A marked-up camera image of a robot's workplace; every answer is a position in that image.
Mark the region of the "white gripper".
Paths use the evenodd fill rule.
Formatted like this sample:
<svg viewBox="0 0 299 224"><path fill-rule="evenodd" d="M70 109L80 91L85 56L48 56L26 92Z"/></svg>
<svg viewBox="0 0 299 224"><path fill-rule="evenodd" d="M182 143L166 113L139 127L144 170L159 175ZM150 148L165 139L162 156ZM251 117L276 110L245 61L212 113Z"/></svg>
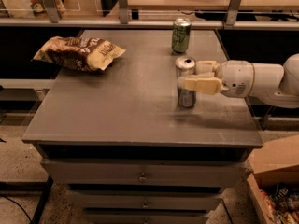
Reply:
<svg viewBox="0 0 299 224"><path fill-rule="evenodd" d="M177 84L187 91L196 91L207 95L221 93L232 98L244 98L249 95L254 79L254 68L251 63L237 60L222 63L221 81L216 78L219 71L220 64L216 61L197 61L195 74L210 73L213 77L179 77Z"/></svg>

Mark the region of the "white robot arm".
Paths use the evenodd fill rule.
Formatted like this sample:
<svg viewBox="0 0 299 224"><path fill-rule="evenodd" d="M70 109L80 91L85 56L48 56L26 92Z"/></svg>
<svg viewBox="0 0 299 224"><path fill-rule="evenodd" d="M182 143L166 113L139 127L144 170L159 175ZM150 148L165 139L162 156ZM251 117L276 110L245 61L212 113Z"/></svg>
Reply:
<svg viewBox="0 0 299 224"><path fill-rule="evenodd" d="M261 102L283 108L299 107L299 55L284 64L251 63L243 60L177 60L185 74L177 76L179 88L206 95L221 93L226 97L255 97Z"/></svg>

